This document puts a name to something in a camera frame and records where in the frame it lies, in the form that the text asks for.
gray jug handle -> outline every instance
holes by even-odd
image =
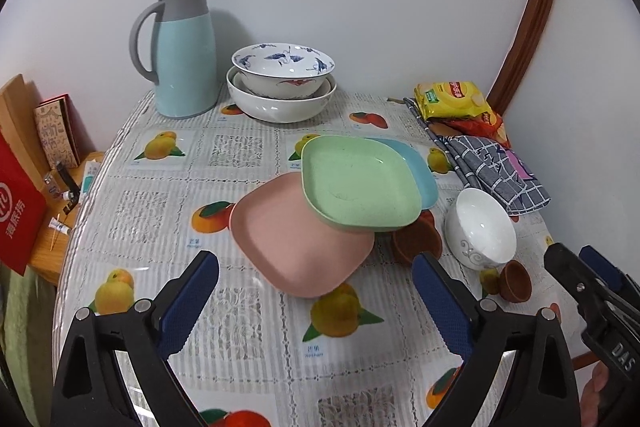
[[[158,74],[155,71],[145,70],[142,62],[140,62],[140,55],[138,54],[138,36],[140,35],[140,28],[142,27],[142,23],[145,19],[152,13],[159,13],[163,9],[163,1],[158,1],[146,8],[133,23],[131,33],[129,34],[129,55],[131,57],[131,62],[133,62],[133,66],[138,70],[138,73],[154,84],[158,84]]]

human hand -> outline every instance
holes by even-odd
[[[582,427],[596,427],[598,424],[598,406],[600,404],[600,391],[609,380],[609,368],[602,362],[598,362],[591,373],[591,380],[587,382],[580,399],[580,418]]]

metal screw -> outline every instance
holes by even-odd
[[[80,308],[76,312],[76,319],[78,319],[79,321],[84,321],[85,318],[87,318],[88,316],[89,316],[89,308]]]
[[[133,306],[133,309],[135,309],[135,311],[137,311],[138,313],[144,313],[146,312],[149,308],[151,308],[151,301],[149,299],[140,299],[138,302],[136,302],[136,304]]]
[[[556,312],[550,308],[542,308],[542,316],[548,321],[552,321],[556,318]]]
[[[480,307],[486,312],[495,312],[498,309],[498,305],[491,299],[482,299]]]

light blue thermos jug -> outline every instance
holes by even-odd
[[[140,26],[156,14],[151,71],[138,55]],[[133,23],[129,55],[142,76],[156,85],[156,109],[169,118],[189,118],[211,109],[220,94],[216,38],[207,0],[158,0]]]

folded cloth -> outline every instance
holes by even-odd
[[[510,216],[546,206],[551,198],[516,153],[497,142],[476,136],[437,136],[429,129],[410,98],[404,103],[434,143],[442,149],[465,188],[491,194]]]

